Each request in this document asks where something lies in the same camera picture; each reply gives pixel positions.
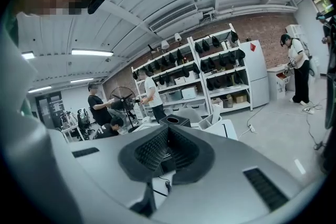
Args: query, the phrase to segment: door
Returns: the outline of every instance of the door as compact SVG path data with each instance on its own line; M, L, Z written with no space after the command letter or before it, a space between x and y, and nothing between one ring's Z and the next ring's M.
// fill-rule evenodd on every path
M36 105L40 120L48 129L60 127L60 115L64 111L60 92L36 97Z
M256 46L254 51L251 50L251 43ZM265 58L259 40L241 43L240 48L245 53L244 62L248 68L250 81L267 77Z
M252 107L269 103L268 77L251 81Z

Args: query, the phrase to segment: air conditioner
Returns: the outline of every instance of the air conditioner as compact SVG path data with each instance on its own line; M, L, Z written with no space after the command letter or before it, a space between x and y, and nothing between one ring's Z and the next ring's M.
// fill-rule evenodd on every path
M191 15L194 15L197 13L197 7L195 4L185 6L183 8L180 8L166 16L164 16L162 19L157 20L156 22L152 23L150 25L150 29L158 33L163 28L166 28L167 26L183 19L187 18Z
M196 25L200 24L200 21L203 19L203 13L198 12L191 16L185 17L183 19L180 19L176 21L173 24L170 24L169 26L166 26L160 31L157 31L156 34L163 39L169 38L171 36L174 36L175 33L180 33L182 31L188 30Z

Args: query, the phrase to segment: woman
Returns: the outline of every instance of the woman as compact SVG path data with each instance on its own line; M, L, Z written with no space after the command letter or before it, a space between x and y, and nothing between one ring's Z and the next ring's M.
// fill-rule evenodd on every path
M309 59L304 52L302 43L288 34L281 36L281 46L288 47L288 57L294 67L295 95L289 101L306 105L309 103Z

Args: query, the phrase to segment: brick wall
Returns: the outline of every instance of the brick wall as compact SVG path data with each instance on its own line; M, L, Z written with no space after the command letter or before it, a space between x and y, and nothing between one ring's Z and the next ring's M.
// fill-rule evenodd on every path
M189 36L192 36L193 39L196 40L228 29L229 23L232 23L235 28L240 42L245 42L246 38L251 38L251 40L258 39L260 41L267 68L272 68L278 64L286 63L288 61L287 49L280 46L280 36L286 33L286 26L290 24L297 24L293 14L265 13L239 16L229 20L221 20L212 24L201 26L183 34L182 43L186 44L186 38ZM174 49L177 46L177 42L171 43L170 49ZM155 58L159 55L160 53L156 52L153 54L153 57ZM146 63L149 59L152 59L150 53L145 54L110 78L103 85L106 98L108 99L111 91L119 86L128 87L134 91L135 95L137 95L137 89L132 77L131 67L133 66L134 68L137 68L138 66Z

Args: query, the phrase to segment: white refrigerator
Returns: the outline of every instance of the white refrigerator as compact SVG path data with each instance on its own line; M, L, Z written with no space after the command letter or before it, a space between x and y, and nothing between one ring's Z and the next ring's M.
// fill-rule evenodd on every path
M252 107L267 104L269 102L268 76L260 42L259 40L244 42L240 44L240 48L245 53L244 62L250 76Z

